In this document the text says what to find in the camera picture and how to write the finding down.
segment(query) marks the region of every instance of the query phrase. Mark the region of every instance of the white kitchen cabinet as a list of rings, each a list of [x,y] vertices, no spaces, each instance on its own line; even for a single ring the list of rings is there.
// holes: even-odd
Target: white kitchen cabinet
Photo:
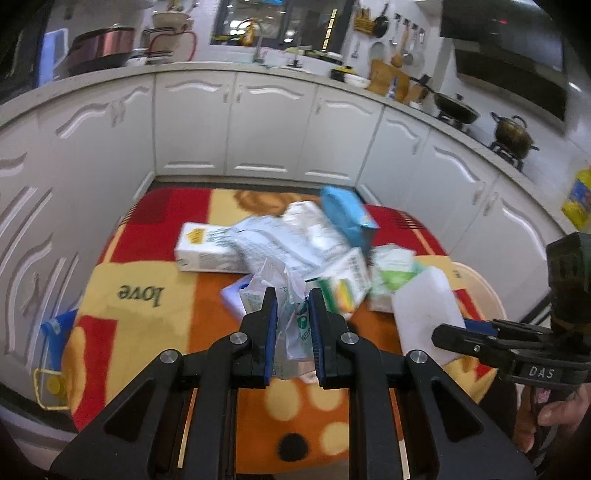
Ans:
[[[451,257],[488,280],[508,320],[520,320],[549,292],[545,248],[562,236],[526,192],[501,176]]]
[[[294,179],[315,91],[309,82],[239,73],[226,174]]]
[[[156,168],[159,175],[223,175],[234,72],[165,72],[156,76]]]
[[[72,184],[43,141],[35,112],[0,130],[0,381],[35,398],[42,320],[64,312],[84,289]]]
[[[79,304],[115,224],[154,176],[153,84],[84,89],[0,131],[0,381],[25,397],[43,363],[41,322]]]
[[[381,112],[381,103],[320,86],[297,180],[355,185]]]
[[[402,210],[419,220],[450,251],[478,214],[498,175],[498,170],[482,157],[453,138],[432,131]]]
[[[401,208],[419,166],[429,127],[394,108],[386,108],[357,190],[369,203]]]

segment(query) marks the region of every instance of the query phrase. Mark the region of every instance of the yellow bottle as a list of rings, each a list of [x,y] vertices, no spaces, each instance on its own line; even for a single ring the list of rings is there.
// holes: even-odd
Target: yellow bottle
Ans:
[[[562,211],[578,230],[584,227],[591,213],[591,167],[577,173]]]

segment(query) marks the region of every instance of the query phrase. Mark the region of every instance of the brass pot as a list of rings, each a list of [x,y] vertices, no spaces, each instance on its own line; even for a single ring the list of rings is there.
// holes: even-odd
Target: brass pot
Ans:
[[[496,141],[506,146],[517,159],[523,160],[530,150],[539,150],[534,146],[534,141],[526,130],[527,122],[519,115],[505,118],[491,112],[491,116],[496,122]],[[515,120],[519,120],[523,125],[518,124]]]

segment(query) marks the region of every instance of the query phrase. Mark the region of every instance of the wok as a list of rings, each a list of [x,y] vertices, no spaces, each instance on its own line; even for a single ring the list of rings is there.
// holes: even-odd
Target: wok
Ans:
[[[462,102],[464,97],[460,94],[456,95],[457,98],[454,98],[444,93],[433,92],[433,96],[437,108],[463,124],[469,125],[474,123],[480,117],[480,114],[476,110]]]
[[[376,17],[374,20],[374,27],[372,29],[372,33],[376,38],[382,38],[386,32],[388,31],[388,24],[389,20],[386,17],[386,10],[388,9],[389,3],[386,2],[384,5],[384,10],[382,10],[382,14],[379,17]]]

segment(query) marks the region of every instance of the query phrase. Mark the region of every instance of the metal screw cap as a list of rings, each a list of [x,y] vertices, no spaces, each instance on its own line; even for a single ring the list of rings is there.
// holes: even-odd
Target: metal screw cap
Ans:
[[[427,354],[422,350],[413,350],[410,352],[410,359],[416,364],[423,364],[427,361]]]
[[[357,342],[359,342],[359,336],[353,332],[345,332],[343,335],[340,336],[340,339],[343,341],[343,343],[346,343],[347,345],[354,345]]]
[[[165,350],[160,354],[160,361],[165,364],[173,364],[178,359],[178,352],[176,350]]]
[[[230,341],[235,345],[242,345],[248,340],[248,335],[244,332],[234,332],[230,335]]]

